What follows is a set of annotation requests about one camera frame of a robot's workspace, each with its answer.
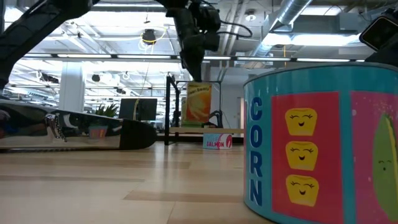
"exposed ductwork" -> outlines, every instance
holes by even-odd
[[[266,28],[264,38],[275,27],[289,26],[298,18],[304,9],[312,2],[312,0],[283,0],[280,9],[274,15],[267,15],[264,21]],[[273,46],[264,45],[262,42],[252,51],[253,57],[265,57]]]

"ceiling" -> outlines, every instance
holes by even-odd
[[[214,7],[220,10],[220,17],[227,20],[231,16],[234,0],[214,0]],[[235,20],[238,19],[239,10],[243,7],[243,1],[238,1]],[[317,1],[306,8],[303,15],[326,15],[333,16],[339,14],[346,7],[352,6],[355,1],[329,0]],[[383,7],[396,1],[367,0],[367,5],[359,4],[352,7],[350,12],[358,13],[363,10],[371,10]],[[96,6],[92,11],[79,19],[65,22],[56,29],[31,52],[42,54],[154,54],[154,55],[178,55],[180,45],[177,40],[174,20],[165,17],[165,12],[152,12],[148,10],[148,4],[154,1],[132,1],[132,0],[107,0],[101,1],[102,6]],[[116,7],[114,9],[109,4],[130,4],[130,7]],[[253,9],[255,19],[247,21],[244,16],[241,23],[253,32],[251,38],[240,38],[231,46],[230,55],[244,54],[254,50],[262,41],[262,26],[266,15],[279,9],[278,0],[252,0],[245,6]],[[12,3],[6,8],[6,27],[18,19],[23,10],[28,6],[16,7]],[[223,25],[221,30],[226,30],[228,26]],[[153,47],[142,44],[141,34],[146,29],[154,29],[155,36],[158,38]],[[240,29],[240,34],[245,34],[245,30]],[[224,42],[225,35],[221,36],[220,46]],[[274,57],[300,57],[300,58],[349,58],[364,59],[372,54],[366,46],[356,45],[354,47],[344,46],[310,46],[310,45],[285,45],[273,47],[271,53]],[[221,55],[221,51],[209,52],[208,55]],[[101,103],[108,102],[109,96],[156,96],[160,102],[165,96],[165,78],[173,75],[176,80],[191,80],[190,74],[184,70],[180,63],[175,62],[84,62],[84,71],[87,74],[86,86],[86,110],[95,108]],[[12,71],[10,83],[14,85],[24,85],[23,88],[6,88],[5,94],[14,99],[24,101],[36,101],[45,103],[49,106],[56,106],[59,99],[59,85],[50,83],[51,88],[44,88],[49,83],[40,81],[40,76],[44,73],[50,75],[60,82],[62,68],[65,62],[59,60],[20,60]],[[267,70],[279,67],[294,67],[299,63],[274,63],[262,70],[248,71],[244,68],[231,66],[226,72],[223,80],[225,85],[239,85],[247,80],[249,74],[259,74]],[[211,79],[216,80],[220,74],[219,65],[211,64]],[[101,77],[100,82],[94,82],[93,75]],[[129,87],[126,94],[119,94],[112,86]],[[164,105],[159,105],[159,111],[164,111]]]

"wooden floor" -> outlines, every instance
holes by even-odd
[[[243,149],[159,142],[140,151],[0,154],[0,223],[257,224]]]

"black metal stand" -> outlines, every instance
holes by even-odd
[[[170,91],[171,85],[175,90],[175,110],[180,111],[180,90],[177,88],[177,84],[174,83],[172,77],[168,76],[166,78],[166,114],[165,114],[165,127],[164,127],[164,144],[165,146],[170,145]],[[178,127],[180,122],[180,118],[175,117],[175,113],[173,113],[173,117],[175,120],[175,126]],[[175,140],[178,138],[178,133],[175,133]]]
[[[177,128],[178,124],[180,122],[180,118],[178,116],[178,112],[180,111],[180,91],[177,88],[177,85],[179,83],[189,83],[191,81],[176,81],[174,82],[172,80],[172,77],[167,77],[166,78],[166,114],[165,114],[165,130],[164,130],[164,144],[166,146],[171,145],[170,143],[170,89],[171,85],[173,85],[174,90],[175,90],[175,110],[177,113],[173,113],[173,119],[175,120],[174,126]],[[220,87],[220,103],[219,103],[219,110],[221,111],[221,81],[209,81],[206,83],[217,83],[218,86]],[[175,133],[174,137],[174,142],[176,143],[179,137],[179,133]]]

